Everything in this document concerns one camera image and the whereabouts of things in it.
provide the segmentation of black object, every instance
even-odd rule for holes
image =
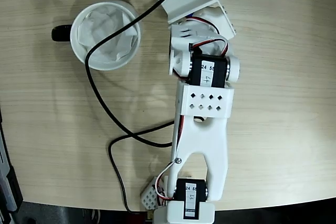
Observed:
[[[214,66],[207,66],[207,62],[213,62]],[[188,76],[187,83],[194,86],[200,86],[202,70],[208,71],[213,76],[203,75],[203,81],[211,82],[211,87],[224,88],[227,72],[227,59],[222,56],[204,55],[199,48],[196,48],[192,54],[192,70]]]
[[[9,211],[7,210],[5,195],[2,192],[1,188],[0,188],[0,213],[2,215],[1,223],[9,224],[11,222],[11,217],[9,215]]]
[[[51,38],[56,42],[70,42],[70,31],[72,25],[56,26],[51,31]]]
[[[0,134],[1,134],[1,140],[0,141],[3,141],[5,154],[6,154],[8,165],[9,165],[9,172],[6,175],[6,177],[8,179],[8,183],[9,183],[9,186],[11,188],[13,198],[14,198],[15,204],[16,204],[16,209],[14,211],[9,211],[9,212],[17,212],[19,210],[22,202],[23,202],[23,197],[22,197],[22,193],[21,193],[17,178],[16,178],[14,168],[11,164],[11,160],[9,159],[9,154],[8,154],[7,145],[6,145],[6,141],[5,141],[4,131],[3,131],[3,128],[2,128],[1,110],[0,110]],[[1,152],[0,152],[0,157],[1,157],[1,162],[4,163],[3,156],[1,155]]]
[[[198,220],[199,203],[206,200],[205,191],[206,183],[203,179],[179,178],[177,180],[174,200],[184,201],[183,219]]]
[[[113,39],[114,37],[118,36],[119,34],[123,33],[124,31],[126,31],[127,29],[129,29],[130,27],[134,26],[136,23],[138,23],[139,21],[141,21],[143,18],[147,17],[147,15],[151,14],[156,8],[158,8],[165,0],[158,0],[152,7],[150,7],[146,12],[144,12],[143,14],[141,14],[139,17],[137,17],[135,20],[133,20],[132,22],[130,22],[129,24],[125,25],[124,27],[122,27],[121,29],[119,29],[118,31],[116,31],[114,34],[109,35],[108,37],[106,37],[105,39],[103,39],[102,41],[100,41],[99,43],[97,43],[94,47],[92,47],[90,49],[90,51],[88,52],[88,54],[85,57],[85,70],[90,82],[90,85],[92,87],[92,90],[94,91],[94,94],[96,95],[100,105],[103,107],[103,109],[105,110],[106,114],[110,117],[110,119],[112,119],[112,121],[121,129],[123,130],[125,133],[127,133],[128,135],[130,135],[132,138],[138,140],[141,143],[144,144],[148,144],[154,147],[166,147],[166,144],[159,144],[159,143],[153,143],[151,141],[148,141],[142,137],[139,137],[138,135],[134,134],[132,131],[130,131],[128,128],[126,128],[115,116],[114,114],[110,111],[109,107],[106,105],[106,103],[104,102],[103,98],[101,97],[96,84],[94,83],[94,80],[92,78],[91,75],[91,71],[90,71],[90,67],[89,67],[89,59],[91,57],[91,55],[93,54],[94,51],[96,51],[100,46],[102,46],[103,44],[105,44],[107,41]]]
[[[171,122],[162,124],[160,126],[157,126],[157,127],[154,127],[154,128],[148,129],[148,130],[136,132],[134,134],[135,135],[142,135],[142,134],[150,133],[150,132],[153,132],[153,131],[158,131],[160,129],[163,129],[163,128],[168,127],[168,126],[173,125],[173,124],[174,124],[174,121],[171,121]],[[115,143],[117,143],[117,142],[119,142],[120,140],[123,140],[123,139],[126,139],[126,138],[130,138],[130,137],[132,137],[132,136],[131,135],[125,135],[125,136],[121,136],[121,137],[118,137],[118,138],[112,140],[110,142],[110,144],[109,144],[108,152],[109,152],[109,157],[110,157],[111,164],[113,166],[114,171],[116,172],[116,175],[117,175],[120,187],[121,187],[122,199],[123,199],[125,208],[126,208],[127,212],[129,212],[130,214],[138,214],[137,212],[132,211],[128,207],[125,185],[124,185],[124,183],[122,181],[122,178],[120,176],[120,173],[118,171],[118,168],[117,168],[116,163],[114,162],[114,159],[113,159],[113,156],[112,156],[112,145],[115,144]],[[172,142],[166,143],[166,144],[158,144],[158,143],[154,143],[154,142],[151,142],[151,141],[148,141],[148,140],[147,140],[146,144],[150,145],[150,146],[154,146],[154,147],[159,147],[159,148],[166,148],[166,147],[172,146]]]

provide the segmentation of gray floor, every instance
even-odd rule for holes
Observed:
[[[29,218],[37,224],[80,224],[85,222],[84,215],[85,211],[79,208],[23,202],[14,220],[16,224],[26,224]]]

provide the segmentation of black cable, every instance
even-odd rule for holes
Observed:
[[[139,135],[141,134],[145,134],[145,133],[150,133],[150,132],[153,132],[153,131],[157,131],[159,129],[162,129],[164,127],[168,127],[172,124],[174,124],[174,121],[171,121],[169,123],[165,123],[163,125],[160,125],[158,127],[155,127],[155,128],[152,128],[152,129],[149,129],[149,130],[145,130],[145,131],[141,131],[141,132],[137,132],[137,133],[133,133],[131,132],[128,128],[126,128],[115,116],[114,114],[110,111],[110,109],[108,108],[108,106],[106,105],[106,103],[104,102],[103,98],[101,97],[97,87],[96,87],[96,84],[94,83],[94,80],[92,78],[92,75],[91,75],[91,71],[90,71],[90,67],[89,67],[89,59],[90,57],[92,56],[93,52],[96,51],[100,46],[102,46],[104,43],[106,43],[107,41],[113,39],[114,37],[116,37],[117,35],[123,33],[124,31],[126,31],[127,29],[129,29],[130,27],[134,26],[136,23],[138,23],[139,21],[141,21],[143,18],[145,18],[147,15],[149,15],[151,12],[153,12],[156,8],[158,8],[165,0],[158,0],[152,7],[150,7],[146,12],[144,12],[143,14],[141,14],[139,17],[137,17],[135,20],[133,20],[132,22],[130,22],[129,24],[127,24],[126,26],[122,27],[121,29],[119,29],[118,31],[116,31],[115,33],[109,35],[108,37],[106,37],[105,39],[103,39],[102,41],[100,41],[99,43],[97,43],[94,47],[91,48],[91,50],[88,52],[88,54],[86,55],[86,58],[85,58],[85,69],[86,69],[86,73],[87,73],[87,76],[88,76],[88,79],[89,79],[89,82],[91,84],[91,87],[100,103],[100,105],[103,107],[103,109],[105,110],[105,112],[109,115],[109,117],[113,120],[113,122],[120,128],[122,129],[123,131],[125,131],[127,133],[127,135],[125,136],[122,136],[122,137],[119,137],[115,140],[113,140],[110,144],[109,144],[109,149],[108,149],[108,152],[109,152],[109,157],[110,157],[110,161],[112,163],[112,166],[114,168],[114,171],[116,172],[116,175],[118,177],[118,180],[119,180],[119,183],[120,183],[120,187],[121,187],[121,190],[122,190],[122,196],[123,196],[123,201],[124,201],[124,205],[125,205],[125,208],[127,210],[127,212],[131,213],[131,214],[136,214],[136,212],[130,210],[130,208],[128,207],[128,204],[127,204],[127,196],[126,196],[126,190],[125,190],[125,186],[123,184],[123,181],[122,181],[122,178],[120,176],[120,173],[118,171],[118,168],[113,160],[113,156],[112,156],[112,151],[111,151],[111,148],[112,148],[112,145],[117,143],[118,141],[120,140],[123,140],[123,139],[126,139],[126,138],[129,138],[129,137],[132,137],[138,141],[140,141],[141,143],[144,143],[144,144],[147,144],[147,145],[150,145],[150,146],[153,146],[153,147],[159,147],[159,148],[166,148],[166,147],[170,147],[172,146],[172,143],[165,143],[165,144],[160,144],[160,143],[154,143],[154,142],[151,142],[151,141],[148,141],[142,137],[139,137]]]
[[[89,79],[89,82],[91,84],[91,87],[100,103],[100,105],[103,107],[103,109],[105,110],[105,112],[107,113],[107,115],[109,115],[109,117],[113,120],[113,122],[120,128],[122,129],[124,132],[127,133],[127,135],[130,135],[131,137],[133,137],[134,139],[140,141],[141,143],[147,144],[147,145],[151,145],[154,147],[167,147],[165,144],[158,144],[158,143],[153,143],[150,142],[142,137],[137,136],[136,134],[134,134],[133,132],[131,132],[128,128],[126,128],[115,116],[114,114],[110,111],[110,109],[108,108],[108,106],[106,105],[106,103],[104,102],[103,98],[101,97],[90,72],[90,67],[89,67],[89,59],[91,57],[91,55],[93,54],[94,51],[96,51],[100,46],[102,46],[104,43],[106,43],[107,41],[113,39],[115,36],[121,34],[122,32],[126,31],[127,29],[129,29],[130,27],[134,26],[136,23],[138,23],[140,20],[142,20],[143,18],[145,18],[147,15],[149,15],[151,12],[153,12],[156,8],[158,8],[165,0],[158,0],[152,7],[150,7],[146,12],[144,12],[143,14],[141,14],[139,17],[137,17],[135,20],[133,20],[132,22],[130,22],[129,24],[125,25],[123,28],[119,29],[118,31],[116,31],[115,33],[109,35],[108,37],[106,37],[105,39],[103,39],[102,41],[98,42],[94,47],[91,48],[91,50],[88,52],[88,54],[86,55],[85,58],[85,69],[86,69],[86,73]]]
[[[201,117],[201,116],[195,116],[194,119],[199,119],[201,121],[204,121],[204,118]],[[174,124],[174,121],[170,121],[168,123],[164,123],[164,124],[159,125],[157,127],[154,127],[154,128],[148,129],[148,130],[144,130],[144,131],[139,131],[139,132],[136,132],[134,134],[135,135],[143,135],[143,134],[146,134],[146,133],[150,133],[150,132],[161,130],[161,129],[166,128],[166,127],[168,127],[170,125],[173,125],[173,124]],[[109,144],[108,152],[109,152],[109,157],[110,157],[111,164],[113,166],[114,171],[116,172],[116,175],[117,175],[117,178],[118,178],[118,181],[119,181],[119,185],[121,187],[122,200],[124,202],[124,206],[125,206],[127,212],[129,212],[130,214],[138,214],[138,212],[132,211],[129,208],[129,206],[128,206],[125,185],[124,185],[124,182],[122,181],[122,178],[120,176],[119,170],[117,168],[116,163],[114,162],[113,155],[112,155],[112,146],[113,146],[113,144],[115,144],[115,143],[117,143],[117,142],[119,142],[121,140],[130,138],[130,137],[132,137],[132,136],[131,135],[125,135],[125,136],[120,136],[120,137],[112,140],[110,142],[110,144]],[[160,148],[170,147],[170,146],[172,146],[172,142],[166,143],[166,144],[162,144],[162,146],[164,146],[164,147],[160,147]]]

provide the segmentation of robotic arm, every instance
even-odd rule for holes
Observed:
[[[228,40],[236,33],[219,0],[166,0],[162,6],[171,25],[169,74],[178,82],[171,161],[155,181],[167,204],[154,212],[154,224],[210,224],[215,206],[209,201],[222,198],[227,174],[230,84],[239,77],[239,60]],[[205,157],[206,180],[178,178],[193,153]],[[168,169],[162,195],[157,188]]]

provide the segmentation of cable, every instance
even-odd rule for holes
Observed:
[[[94,47],[91,48],[91,50],[88,52],[88,54],[86,55],[85,58],[85,69],[86,69],[86,73],[89,79],[89,82],[91,84],[91,87],[94,91],[94,94],[96,95],[100,105],[103,107],[103,109],[105,110],[105,112],[107,113],[107,115],[109,115],[109,117],[113,120],[113,122],[120,128],[122,129],[124,132],[126,132],[128,135],[130,135],[132,138],[140,141],[141,143],[147,144],[147,145],[151,145],[154,147],[168,147],[166,144],[158,144],[158,143],[153,143],[150,142],[142,137],[139,137],[138,135],[134,134],[133,132],[131,132],[128,128],[126,128],[115,116],[114,114],[110,111],[109,107],[106,105],[106,103],[104,102],[103,98],[101,97],[96,84],[94,83],[94,80],[92,78],[91,72],[90,72],[90,67],[89,67],[89,59],[91,57],[91,55],[93,54],[94,51],[96,51],[100,46],[102,46],[104,43],[106,43],[107,41],[109,41],[110,39],[113,39],[115,36],[121,34],[122,32],[126,31],[127,29],[129,29],[130,27],[132,27],[133,25],[135,25],[136,23],[138,23],[140,20],[142,20],[143,18],[145,18],[147,15],[149,15],[151,12],[153,12],[156,8],[158,8],[165,0],[158,0],[152,7],[150,7],[146,12],[144,12],[143,14],[141,14],[139,17],[137,17],[135,20],[133,20],[132,22],[130,22],[129,24],[125,25],[123,28],[119,29],[118,31],[116,31],[115,33],[109,35],[108,37],[106,37],[105,39],[103,39],[102,41],[98,42]]]
[[[206,19],[199,18],[199,17],[187,17],[186,18],[186,21],[190,21],[190,20],[198,21],[198,22],[201,22],[201,23],[206,23],[208,25],[211,25],[216,30],[216,32],[219,34],[218,28],[213,23],[211,23],[210,21],[207,21]]]
[[[160,179],[161,179],[161,177],[162,177],[162,175],[174,164],[175,162],[174,161],[171,161],[166,167],[165,167],[165,169],[162,171],[162,172],[160,172],[160,174],[158,175],[158,177],[156,178],[156,180],[155,180],[155,192],[156,192],[156,194],[161,198],[161,199],[164,199],[164,200],[172,200],[173,198],[169,198],[169,197],[164,197],[164,196],[162,196],[160,193],[159,193],[159,191],[158,191],[158,186],[159,186],[159,181],[160,181]]]
[[[224,49],[221,53],[221,56],[225,56],[225,54],[228,51],[228,43],[224,39],[210,39],[210,40],[202,41],[202,42],[199,42],[197,44],[193,44],[192,49],[195,49],[197,47],[200,47],[200,46],[203,46],[203,45],[206,45],[206,44],[210,44],[210,43],[215,42],[215,41],[223,41],[225,43]]]
[[[171,121],[171,122],[159,125],[157,127],[154,127],[154,128],[148,129],[148,130],[136,132],[134,134],[135,135],[142,135],[142,134],[150,133],[150,132],[153,132],[153,131],[158,131],[160,129],[166,128],[166,127],[168,127],[170,125],[173,125],[173,124],[174,124],[174,121]],[[138,214],[137,212],[132,211],[128,207],[125,185],[122,181],[121,175],[118,171],[118,168],[117,168],[116,163],[114,162],[114,159],[113,159],[113,156],[112,156],[112,145],[121,141],[121,140],[123,140],[123,139],[130,138],[130,137],[133,137],[133,136],[131,136],[131,135],[120,136],[120,137],[114,139],[113,141],[111,141],[110,144],[109,144],[109,147],[108,147],[108,153],[109,153],[111,164],[113,166],[114,171],[116,172],[116,175],[117,175],[120,187],[121,187],[122,199],[123,199],[125,208],[126,208],[127,212],[129,212],[130,214]],[[164,147],[160,147],[160,148],[170,147],[170,146],[172,146],[172,143],[170,142],[170,143],[166,143],[166,144],[161,144],[161,146],[164,146]]]

